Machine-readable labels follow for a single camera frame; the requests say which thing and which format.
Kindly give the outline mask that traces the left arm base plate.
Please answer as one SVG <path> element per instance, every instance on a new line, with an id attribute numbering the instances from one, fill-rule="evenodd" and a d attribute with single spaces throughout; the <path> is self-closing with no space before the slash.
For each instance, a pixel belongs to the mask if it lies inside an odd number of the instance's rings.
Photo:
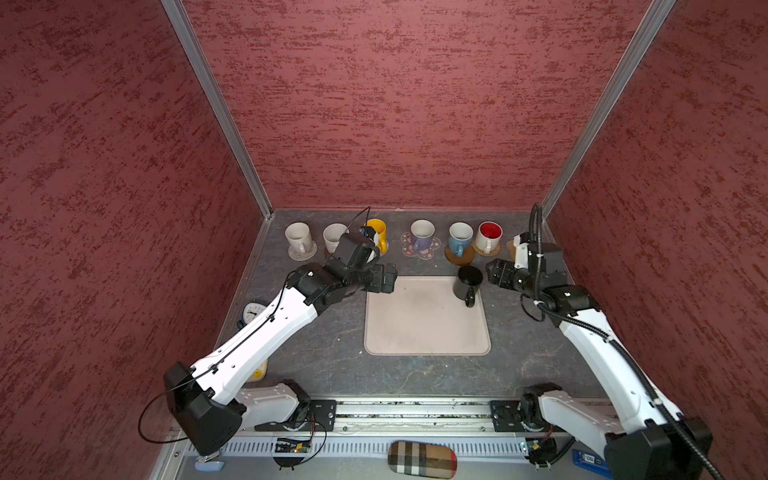
<path id="1" fill-rule="evenodd" d="M 337 400 L 314 399 L 307 404 L 303 421 L 299 423 L 270 422 L 253 428 L 259 432 L 312 432 L 316 429 L 331 432 L 334 429 L 338 407 Z"/>

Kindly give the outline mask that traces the yellow mug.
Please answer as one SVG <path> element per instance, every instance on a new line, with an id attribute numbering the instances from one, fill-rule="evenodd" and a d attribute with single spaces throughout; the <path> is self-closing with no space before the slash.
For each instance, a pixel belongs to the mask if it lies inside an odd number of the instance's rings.
<path id="1" fill-rule="evenodd" d="M 366 226 L 371 227 L 374 230 L 374 243 L 379 249 L 381 255 L 385 255 L 388 251 L 388 241 L 386 237 L 387 225 L 383 220 L 370 219 L 366 221 Z"/>

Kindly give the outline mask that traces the red inside white mug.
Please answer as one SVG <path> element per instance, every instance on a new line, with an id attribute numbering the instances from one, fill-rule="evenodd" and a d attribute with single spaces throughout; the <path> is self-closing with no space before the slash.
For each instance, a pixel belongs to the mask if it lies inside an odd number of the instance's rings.
<path id="1" fill-rule="evenodd" d="M 479 225 L 473 243 L 485 252 L 490 252 L 501 243 L 502 236 L 503 229 L 498 223 L 485 221 Z"/>

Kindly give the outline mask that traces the cream white mug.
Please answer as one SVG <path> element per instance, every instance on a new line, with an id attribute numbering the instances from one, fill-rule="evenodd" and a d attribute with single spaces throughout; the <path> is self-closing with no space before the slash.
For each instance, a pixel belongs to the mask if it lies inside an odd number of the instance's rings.
<path id="1" fill-rule="evenodd" d="M 294 222 L 285 229 L 285 237 L 289 247 L 294 246 L 300 251 L 310 248 L 313 241 L 309 226 L 304 222 Z"/>

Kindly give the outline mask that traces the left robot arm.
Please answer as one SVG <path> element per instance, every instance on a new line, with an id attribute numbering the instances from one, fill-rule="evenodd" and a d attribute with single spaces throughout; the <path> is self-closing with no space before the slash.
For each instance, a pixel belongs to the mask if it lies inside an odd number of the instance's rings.
<path id="1" fill-rule="evenodd" d="M 329 264 L 303 265 L 287 275 L 266 310 L 229 341 L 189 367 L 177 362 L 166 370 L 168 410 L 197 453 L 215 453 L 245 426 L 291 418 L 300 395 L 286 382 L 254 400 L 237 395 L 258 366 L 330 306 L 358 290 L 391 294 L 397 276 L 393 264 L 339 272 Z"/>

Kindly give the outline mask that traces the pink flower coaster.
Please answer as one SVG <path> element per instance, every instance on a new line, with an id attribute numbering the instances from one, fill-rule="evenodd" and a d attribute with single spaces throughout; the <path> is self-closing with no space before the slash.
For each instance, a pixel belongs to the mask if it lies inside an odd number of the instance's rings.
<path id="1" fill-rule="evenodd" d="M 441 241 L 435 237 L 418 237 L 411 232 L 405 232 L 401 235 L 402 253 L 409 258 L 418 258 L 420 260 L 431 260 L 435 252 L 441 247 Z"/>

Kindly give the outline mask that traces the black mug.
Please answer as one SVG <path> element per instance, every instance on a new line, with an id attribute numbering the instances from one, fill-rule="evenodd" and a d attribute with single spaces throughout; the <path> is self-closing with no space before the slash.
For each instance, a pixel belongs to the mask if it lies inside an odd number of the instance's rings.
<path id="1" fill-rule="evenodd" d="M 453 285 L 453 294 L 467 308 L 473 308 L 482 281 L 483 273 L 478 268 L 472 265 L 462 266 L 457 272 Z"/>

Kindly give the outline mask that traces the beige spiral round coaster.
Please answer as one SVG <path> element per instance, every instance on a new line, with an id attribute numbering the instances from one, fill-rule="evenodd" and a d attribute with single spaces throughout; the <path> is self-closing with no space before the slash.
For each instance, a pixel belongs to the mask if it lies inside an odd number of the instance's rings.
<path id="1" fill-rule="evenodd" d="M 289 257 L 297 262 L 304 262 L 308 261 L 312 257 L 315 256 L 317 253 L 317 244 L 312 241 L 310 244 L 309 249 L 305 249 L 304 251 L 300 251 L 299 249 L 296 249 L 294 246 L 290 246 L 288 248 L 288 255 Z"/>

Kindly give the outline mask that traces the lavender handle mug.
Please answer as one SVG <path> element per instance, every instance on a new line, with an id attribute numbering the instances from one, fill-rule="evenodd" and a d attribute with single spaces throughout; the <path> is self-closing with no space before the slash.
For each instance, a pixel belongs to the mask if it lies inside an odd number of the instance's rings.
<path id="1" fill-rule="evenodd" d="M 410 226 L 411 245 L 415 252 L 428 252 L 435 234 L 434 224 L 426 219 L 414 221 Z"/>

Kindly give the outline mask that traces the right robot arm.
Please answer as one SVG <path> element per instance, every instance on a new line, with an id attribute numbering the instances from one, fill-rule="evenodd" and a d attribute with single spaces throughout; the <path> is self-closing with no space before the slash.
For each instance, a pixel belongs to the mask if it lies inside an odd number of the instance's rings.
<path id="1" fill-rule="evenodd" d="M 645 374 L 589 291 L 568 282 L 560 248 L 531 244 L 522 264 L 495 259 L 490 284 L 532 300 L 577 349 L 610 400 L 609 417 L 553 383 L 526 389 L 516 420 L 530 432 L 558 427 L 602 457 L 616 479 L 697 479 L 722 473 L 709 459 L 713 436 L 688 418 Z"/>

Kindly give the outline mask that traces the white speckled mug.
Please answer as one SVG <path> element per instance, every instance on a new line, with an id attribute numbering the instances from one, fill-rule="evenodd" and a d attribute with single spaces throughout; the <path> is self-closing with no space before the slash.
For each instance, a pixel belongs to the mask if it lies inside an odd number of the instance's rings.
<path id="1" fill-rule="evenodd" d="M 348 227 L 342 223 L 333 223 L 328 225 L 323 231 L 323 241 L 325 251 L 333 254 L 341 240 L 341 237 L 348 232 Z"/>

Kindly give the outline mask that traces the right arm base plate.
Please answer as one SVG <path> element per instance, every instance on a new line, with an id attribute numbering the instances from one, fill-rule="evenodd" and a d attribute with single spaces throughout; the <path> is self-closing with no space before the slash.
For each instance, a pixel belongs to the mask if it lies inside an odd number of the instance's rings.
<path id="1" fill-rule="evenodd" d="M 492 400 L 491 420 L 497 433 L 564 434 L 565 431 L 543 418 L 537 397 L 526 395 L 520 400 Z"/>

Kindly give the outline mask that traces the brown cork round coaster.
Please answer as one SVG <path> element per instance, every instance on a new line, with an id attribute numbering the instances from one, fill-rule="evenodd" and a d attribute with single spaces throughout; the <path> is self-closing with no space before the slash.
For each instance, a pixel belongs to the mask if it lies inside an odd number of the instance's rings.
<path id="1" fill-rule="evenodd" d="M 444 254 L 446 259 L 453 265 L 464 266 L 471 264 L 475 257 L 476 252 L 473 247 L 469 247 L 463 252 L 461 256 L 455 255 L 448 246 L 444 248 Z"/>

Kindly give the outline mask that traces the light blue mug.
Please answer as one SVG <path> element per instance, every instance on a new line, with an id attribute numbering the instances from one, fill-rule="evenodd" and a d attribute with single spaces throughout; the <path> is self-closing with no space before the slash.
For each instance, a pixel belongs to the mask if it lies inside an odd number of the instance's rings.
<path id="1" fill-rule="evenodd" d="M 460 258 L 471 245 L 474 235 L 473 228 L 465 222 L 455 222 L 449 228 L 449 252 Z"/>

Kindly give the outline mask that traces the brown wooden flower coaster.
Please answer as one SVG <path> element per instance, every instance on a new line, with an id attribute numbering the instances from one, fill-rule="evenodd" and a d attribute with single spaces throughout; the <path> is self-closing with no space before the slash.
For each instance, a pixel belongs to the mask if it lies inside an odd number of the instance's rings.
<path id="1" fill-rule="evenodd" d="M 516 250 L 517 250 L 517 247 L 516 247 L 514 241 L 513 240 L 508 241 L 506 243 L 506 248 L 507 248 L 507 250 L 509 252 L 510 260 L 511 261 L 515 261 L 516 260 Z"/>

